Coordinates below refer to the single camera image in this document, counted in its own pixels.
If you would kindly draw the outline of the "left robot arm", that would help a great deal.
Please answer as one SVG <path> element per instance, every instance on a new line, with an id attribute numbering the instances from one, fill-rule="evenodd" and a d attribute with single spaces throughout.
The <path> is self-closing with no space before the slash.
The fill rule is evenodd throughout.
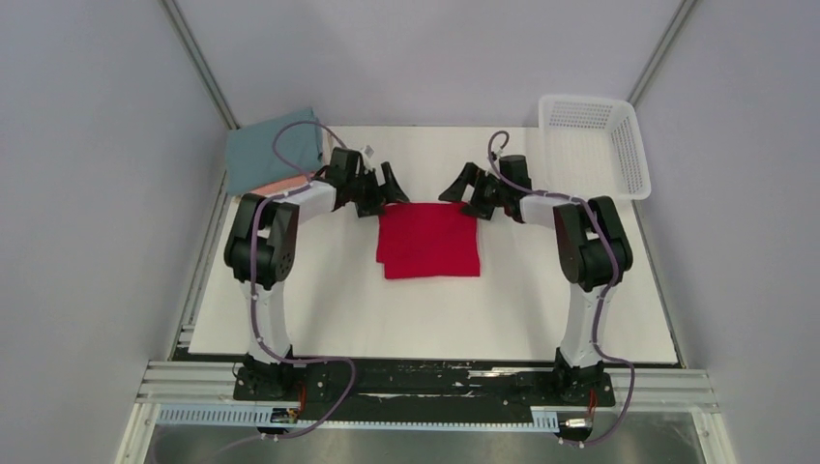
<path id="1" fill-rule="evenodd" d="M 249 305 L 249 348 L 238 372 L 240 394 L 283 400 L 295 389 L 295 369 L 286 327 L 284 282 L 296 259 L 298 229 L 309 220 L 353 204 L 360 218 L 382 216 L 392 204 L 408 202 L 392 166 L 373 168 L 363 153 L 332 151 L 329 164 L 301 187 L 240 199 L 223 252 Z"/>

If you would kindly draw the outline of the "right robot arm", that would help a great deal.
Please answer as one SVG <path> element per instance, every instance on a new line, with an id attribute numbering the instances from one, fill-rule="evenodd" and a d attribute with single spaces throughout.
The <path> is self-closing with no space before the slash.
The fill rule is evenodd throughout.
<path id="1" fill-rule="evenodd" d="M 616 286 L 633 263 L 629 239 L 609 196 L 583 200 L 535 190 L 522 155 L 489 156 L 484 170 L 464 165 L 439 200 L 460 203 L 461 213 L 489 220 L 498 209 L 514 221 L 554 231 L 559 264 L 570 285 L 568 320 L 553 368 L 534 390 L 558 404 L 600 399 L 609 385 L 601 330 Z"/>

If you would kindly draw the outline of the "red t shirt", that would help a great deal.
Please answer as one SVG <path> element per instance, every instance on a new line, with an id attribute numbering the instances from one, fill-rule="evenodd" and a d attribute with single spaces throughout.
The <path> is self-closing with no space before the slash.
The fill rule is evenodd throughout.
<path id="1" fill-rule="evenodd" d="M 378 218 L 376 262 L 387 280 L 478 277 L 478 220 L 461 203 L 409 203 Z"/>

